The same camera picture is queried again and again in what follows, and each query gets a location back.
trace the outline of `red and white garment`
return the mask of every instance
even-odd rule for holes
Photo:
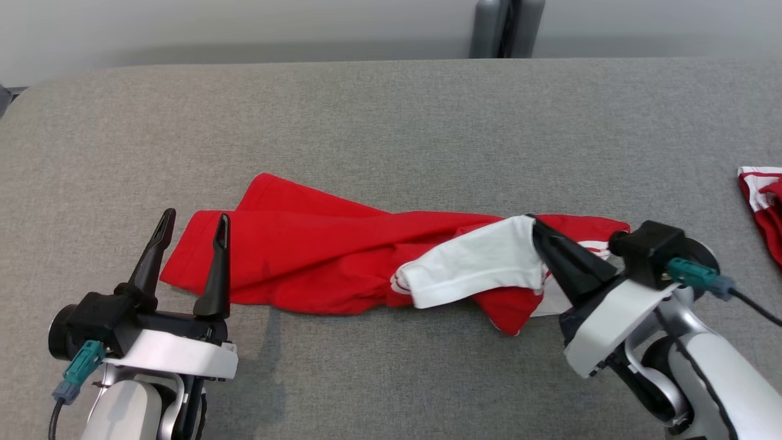
[[[782,266],[782,168],[740,167],[738,182],[771,256]]]
[[[566,235],[577,240],[595,237],[580,229],[581,222],[568,223],[558,227],[564,226]],[[397,269],[391,286],[412,296],[417,308],[459,301],[498,287],[523,287],[543,295],[532,316],[560,314],[571,307],[570,300],[535,250],[534,225],[534,218],[521,215],[448,240]],[[601,258],[610,255],[607,241],[581,240],[580,244]]]
[[[221,212],[193,215],[160,274],[163,282],[203,294]],[[336,315],[380,305],[412,305],[412,296],[396,292],[389,282],[399,267],[472,231],[486,226],[491,231],[503,220],[460,212],[389,213],[268,174],[253,180],[228,215],[231,302]],[[614,231],[629,229],[625,223],[600,217],[538,218],[575,241],[592,243],[598,252],[606,251]],[[525,249],[526,256],[519,258],[537,258],[534,249]],[[533,313],[558,313],[569,307],[562,301],[564,295],[548,294],[548,285],[550,280],[543,282],[541,295],[540,288],[479,283],[473,290],[485,290],[471,299],[497,328],[516,335]]]

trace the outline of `white wall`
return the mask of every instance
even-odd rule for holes
[[[100,67],[464,58],[477,0],[0,0],[7,87]],[[782,0],[547,0],[535,57],[782,56]]]
[[[1,0],[6,87],[150,63],[465,58],[475,0]]]
[[[782,56],[782,0],[547,0],[533,57]]]

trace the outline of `white sleeve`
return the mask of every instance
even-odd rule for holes
[[[497,287],[543,286],[543,262],[533,245],[535,219],[506,218],[434,247],[397,269],[392,288],[416,308],[458,301]]]

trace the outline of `teal connector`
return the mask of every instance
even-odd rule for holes
[[[719,276],[716,270],[684,258],[674,258],[668,261],[668,275],[671,276],[671,280],[677,283],[701,290],[708,290],[716,277]]]
[[[732,278],[721,276],[710,267],[684,258],[674,258],[668,262],[668,275],[671,276],[671,280],[677,283],[700,290],[708,290],[723,301],[730,300],[733,297],[730,291],[736,288],[736,283]]]
[[[103,344],[97,341],[87,341],[70,361],[70,365],[63,372],[63,381],[52,393],[55,400],[62,399],[65,405],[70,405],[79,395],[81,385],[98,369],[106,357]]]

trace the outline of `folded clothing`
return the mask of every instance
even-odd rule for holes
[[[191,218],[160,279],[203,294],[211,240],[222,211]],[[231,217],[231,302],[317,314],[357,314],[412,305],[394,291],[396,270],[439,244],[499,222],[493,215],[414,211],[392,214],[262,174]],[[574,240],[608,241],[629,227],[606,218],[540,215]],[[517,334],[543,299],[532,289],[498,287],[472,295],[492,322]]]
[[[782,266],[782,168],[740,167],[738,182],[771,256]]]

